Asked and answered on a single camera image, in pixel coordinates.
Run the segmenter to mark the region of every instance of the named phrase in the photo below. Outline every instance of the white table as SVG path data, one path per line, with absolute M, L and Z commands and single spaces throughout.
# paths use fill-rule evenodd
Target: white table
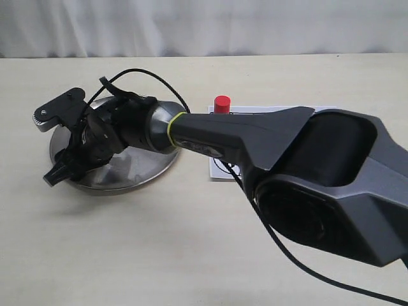
M 194 112 L 218 94 L 235 105 L 337 105 L 381 117 L 408 148 L 408 54 L 1 59 L 0 305 L 387 305 L 293 266 L 238 186 L 209 180 L 205 156 L 183 152 L 120 196 L 49 188 L 51 132 L 36 129 L 34 110 L 72 87 L 89 98 L 99 77 L 130 67 L 161 75 Z M 118 85 L 173 99 L 148 76 Z M 401 262 L 379 269 L 287 244 L 318 272 L 408 300 Z

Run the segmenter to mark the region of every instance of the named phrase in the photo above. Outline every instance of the white backdrop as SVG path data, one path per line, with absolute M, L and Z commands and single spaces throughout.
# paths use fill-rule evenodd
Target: white backdrop
M 408 52 L 406 0 L 0 0 L 3 57 Z

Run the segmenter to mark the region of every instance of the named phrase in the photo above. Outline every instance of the yellow ring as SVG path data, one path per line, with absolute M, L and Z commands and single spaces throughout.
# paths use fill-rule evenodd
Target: yellow ring
M 174 117 L 170 120 L 170 122 L 169 122 L 168 125 L 167 125 L 167 137 L 168 137 L 170 143 L 171 143 L 174 147 L 177 147 L 177 146 L 176 146 L 176 144 L 174 143 L 173 138 L 171 138 L 171 136 L 170 136 L 170 128 L 171 128 L 171 125 L 173 124 L 173 122 L 174 122 L 177 118 L 179 118 L 181 115 L 183 115 L 184 113 L 185 113 L 185 112 L 180 112 L 180 113 L 178 113 L 176 116 L 174 116 Z

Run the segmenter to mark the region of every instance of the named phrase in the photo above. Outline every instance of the black wire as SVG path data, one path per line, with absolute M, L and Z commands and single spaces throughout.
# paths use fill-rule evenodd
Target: black wire
M 131 68 L 131 69 L 126 69 L 120 73 L 118 73 L 117 75 L 115 75 L 113 78 L 111 78 L 109 80 L 110 83 L 113 83 L 114 81 L 116 81 L 118 78 L 130 73 L 130 72 L 140 72 L 140 73 L 145 73 L 146 75 L 150 75 L 151 77 L 154 77 L 156 80 L 159 80 L 164 86 L 166 86 L 176 97 L 177 99 L 180 101 L 180 103 L 182 104 L 182 106 L 186 109 L 187 113 L 190 113 L 190 109 L 187 105 L 187 103 L 184 101 L 184 99 L 182 98 L 182 96 L 165 80 L 163 80 L 160 76 L 158 76 L 157 74 L 146 70 L 146 69 L 141 69 L 141 68 Z M 89 99 L 89 101 L 87 102 L 87 105 L 84 107 L 84 109 L 81 112 L 81 115 L 78 118 L 78 121 L 76 123 L 76 125 L 79 125 L 79 122 L 83 119 L 84 114 L 88 108 L 88 106 L 90 106 L 92 104 L 93 101 L 95 101 L 95 99 L 103 92 L 105 88 L 102 86 L 97 92 L 95 92 L 95 94 L 92 96 L 91 99 Z
M 127 69 L 124 70 L 120 73 L 118 73 L 117 75 L 115 75 L 112 79 L 110 79 L 109 82 L 114 82 L 116 81 L 118 78 L 120 78 L 121 76 L 130 73 L 130 72 L 141 72 L 141 73 L 145 73 L 147 75 L 150 75 L 154 78 L 156 78 L 157 80 L 159 80 L 161 83 L 163 83 L 176 97 L 177 99 L 181 102 L 181 104 L 183 105 L 183 107 L 186 109 L 187 113 L 190 113 L 190 109 L 187 106 L 187 103 L 183 100 L 183 98 L 180 96 L 180 94 L 178 94 L 178 92 L 172 87 L 170 86 L 169 83 L 167 83 L 165 80 L 163 80 L 160 76 L 156 75 L 153 72 L 150 72 L 148 70 L 144 70 L 144 69 L 138 69 L 138 68 L 134 68 L 134 69 Z M 98 90 L 93 97 L 88 101 L 87 106 L 83 109 L 83 112 L 78 120 L 78 122 L 80 122 L 82 120 L 82 117 L 84 115 L 84 113 L 86 112 L 86 109 L 89 105 L 91 105 L 91 103 L 101 94 L 101 92 L 103 92 L 104 87 L 100 88 L 100 90 Z M 231 168 L 229 166 L 228 163 L 225 163 L 223 161 L 221 161 L 221 163 L 224 165 L 224 167 L 229 171 L 229 174 L 232 175 L 232 177 L 235 179 L 235 182 L 237 182 L 237 184 L 240 186 L 240 188 L 242 190 L 244 190 L 244 185 L 242 183 L 242 180 L 240 179 L 240 177 L 235 173 L 235 171 L 233 170 L 233 168 Z M 330 284 L 332 286 L 341 288 L 341 289 L 345 289 L 348 291 L 352 291 L 361 295 L 366 295 L 366 296 L 370 296 L 372 298 L 376 298 L 378 300 L 383 300 L 385 302 L 390 302 L 390 303 L 394 303 L 396 305 L 402 305 L 402 306 L 408 306 L 408 302 L 400 300 L 398 298 L 394 298 L 392 296 L 387 296 L 387 295 L 382 295 L 380 293 L 375 293 L 369 290 L 365 290 L 362 288 L 358 288 L 358 287 L 354 287 L 354 286 L 350 286 L 347 284 L 343 284 L 341 282 L 337 282 L 336 280 L 330 279 L 328 277 L 325 277 L 324 275 L 321 275 L 320 273 L 317 273 L 316 271 L 313 271 L 312 269 L 310 269 L 308 266 L 304 265 L 303 263 L 301 263 L 300 261 L 298 261 L 293 255 L 292 253 L 285 247 L 285 245 L 281 242 L 281 240 L 278 238 L 278 236 L 276 235 L 276 233 L 274 232 L 274 230 L 269 226 L 268 221 L 266 220 L 266 218 L 263 216 L 262 212 L 259 210 L 258 206 L 256 205 L 254 200 L 250 200 L 249 201 L 252 208 L 254 209 L 255 213 L 257 214 L 257 216 L 259 217 L 259 220 L 262 222 L 263 226 L 265 227 L 265 229 L 267 230 L 267 232 L 269 233 L 269 235 L 271 236 L 272 240 L 276 243 L 276 245 L 278 246 L 278 248 L 284 253 L 284 255 L 292 262 L 294 263 L 298 268 L 300 268 L 301 270 L 303 270 L 304 272 L 306 272 L 307 274 L 327 283 Z
M 237 182 L 237 184 L 241 187 L 242 190 L 244 190 L 243 184 L 241 179 L 239 178 L 239 176 L 234 172 L 234 170 L 226 163 L 223 163 L 224 167 L 227 168 L 227 170 L 230 172 L 230 174 L 233 176 L 233 178 L 235 179 L 235 181 Z M 336 280 L 330 279 L 324 275 L 321 275 L 320 273 L 317 273 L 316 271 L 313 271 L 312 269 L 310 269 L 308 266 L 304 265 L 302 262 L 300 262 L 296 257 L 293 256 L 293 254 L 286 248 L 286 246 L 281 242 L 281 240 L 279 239 L 279 237 L 276 235 L 276 233 L 274 232 L 274 230 L 270 227 L 270 225 L 268 224 L 268 221 L 266 220 L 266 218 L 263 216 L 262 212 L 259 210 L 257 204 L 255 204 L 254 200 L 249 201 L 249 203 L 251 204 L 252 208 L 254 209 L 255 213 L 257 214 L 257 216 L 259 217 L 259 220 L 261 220 L 263 226 L 265 227 L 265 229 L 267 230 L 267 232 L 269 233 L 269 235 L 271 236 L 272 240 L 276 243 L 276 245 L 278 246 L 278 248 L 284 253 L 284 255 L 292 262 L 294 263 L 298 268 L 300 268 L 301 270 L 303 270 L 304 272 L 306 272 L 307 274 L 319 279 L 320 281 L 323 281 L 327 284 L 330 284 L 332 286 L 341 288 L 341 289 L 345 289 L 348 291 L 352 291 L 354 293 L 358 293 L 361 295 L 366 295 L 366 296 L 370 296 L 372 298 L 376 298 L 378 300 L 383 300 L 385 302 L 390 302 L 390 303 L 394 303 L 396 305 L 402 305 L 402 306 L 408 306 L 408 302 L 404 301 L 404 300 L 400 300 L 398 298 L 394 298 L 392 296 L 388 296 L 388 295 L 382 295 L 380 293 L 376 293 L 376 292 L 372 292 L 369 290 L 365 290 L 359 287 L 354 287 L 351 285 L 347 285 L 347 284 L 343 284 L 342 282 L 338 282 Z

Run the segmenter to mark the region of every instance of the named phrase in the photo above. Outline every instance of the red cylinder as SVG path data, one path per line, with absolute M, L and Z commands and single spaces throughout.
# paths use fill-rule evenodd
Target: red cylinder
M 214 99 L 214 113 L 230 113 L 230 105 L 230 97 L 218 96 Z

